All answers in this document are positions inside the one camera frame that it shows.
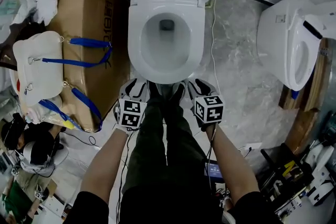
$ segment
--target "marble floor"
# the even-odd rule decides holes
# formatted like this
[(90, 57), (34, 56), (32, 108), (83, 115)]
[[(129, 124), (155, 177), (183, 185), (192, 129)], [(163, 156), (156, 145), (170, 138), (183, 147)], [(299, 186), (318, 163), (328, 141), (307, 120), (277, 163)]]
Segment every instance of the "marble floor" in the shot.
[[(283, 111), (278, 107), (282, 83), (262, 67), (257, 56), (257, 26), (260, 14), (265, 8), (267, 7), (264, 4), (254, 0), (217, 0), (215, 6), (213, 54), (218, 84), (225, 100), (225, 115), (220, 126), (237, 148), (254, 142), (262, 142), (261, 148), (280, 145), (285, 141), (297, 113), (295, 110)], [(192, 77), (217, 85), (211, 58), (213, 19), (213, 10), (209, 8), (206, 10), (203, 59)], [(207, 153), (209, 141), (196, 124), (187, 95), (181, 106), (184, 108), (184, 116), (195, 139)], [(87, 166), (111, 135), (114, 124), (115, 120), (110, 113), (104, 121), (102, 130), (94, 134), (97, 146), (85, 145), (72, 136), (62, 135), (63, 142), (69, 148), (69, 156), (57, 168), (53, 178), (61, 186), (58, 194), (64, 200), (68, 202), (74, 200)], [(69, 130), (67, 133), (89, 142), (90, 134)], [(136, 134), (130, 140), (130, 152), (135, 146), (135, 140)], [(126, 154), (125, 148), (110, 198), (111, 223), (114, 223), (116, 218), (115, 206), (118, 201), (120, 172)], [(265, 165), (259, 150), (252, 151), (246, 158), (255, 173)]]

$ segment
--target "cardboard box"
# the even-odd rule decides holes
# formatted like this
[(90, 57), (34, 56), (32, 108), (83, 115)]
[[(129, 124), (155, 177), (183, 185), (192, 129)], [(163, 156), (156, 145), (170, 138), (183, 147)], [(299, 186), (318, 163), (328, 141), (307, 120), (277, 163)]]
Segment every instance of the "cardboard box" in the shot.
[[(64, 79), (83, 92), (104, 118), (118, 98), (120, 87), (129, 80), (130, 62), (127, 51), (128, 0), (58, 0), (58, 13), (47, 27), (65, 39), (85, 37), (110, 41), (113, 51), (110, 64), (92, 68), (64, 65)], [(106, 49), (84, 48), (63, 44), (63, 58), (99, 62)], [(79, 101), (70, 88), (64, 88), (62, 111), (75, 119), (87, 132), (98, 129), (98, 119)], [(59, 116), (49, 122), (60, 124)]]

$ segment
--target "device screen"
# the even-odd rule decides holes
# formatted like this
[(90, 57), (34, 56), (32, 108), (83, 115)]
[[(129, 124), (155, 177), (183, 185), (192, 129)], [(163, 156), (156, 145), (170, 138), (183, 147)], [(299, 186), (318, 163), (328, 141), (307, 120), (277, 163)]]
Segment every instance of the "device screen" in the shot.
[(222, 174), (219, 171), (219, 166), (217, 164), (209, 163), (209, 168), (208, 168), (208, 173), (209, 177), (217, 177), (217, 178), (223, 178)]

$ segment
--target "fiducial marker cube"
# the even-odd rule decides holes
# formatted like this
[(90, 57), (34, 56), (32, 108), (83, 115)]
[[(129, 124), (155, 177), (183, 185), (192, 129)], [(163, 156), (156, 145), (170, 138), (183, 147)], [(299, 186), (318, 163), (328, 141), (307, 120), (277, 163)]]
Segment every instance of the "fiducial marker cube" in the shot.
[(220, 122), (223, 118), (224, 101), (221, 95), (195, 98), (195, 115), (204, 123)]
[(117, 121), (120, 126), (139, 128), (147, 103), (119, 99)]

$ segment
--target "toilet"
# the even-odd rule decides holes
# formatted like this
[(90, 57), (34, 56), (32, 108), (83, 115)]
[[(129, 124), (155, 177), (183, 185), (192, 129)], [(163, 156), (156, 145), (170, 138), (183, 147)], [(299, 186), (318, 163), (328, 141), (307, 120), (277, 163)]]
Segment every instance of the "toilet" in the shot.
[(268, 72), (294, 91), (313, 72), (324, 28), (309, 0), (283, 0), (263, 11), (257, 33), (258, 56)]
[(208, 0), (131, 0), (128, 52), (136, 71), (152, 82), (186, 79), (200, 64)]

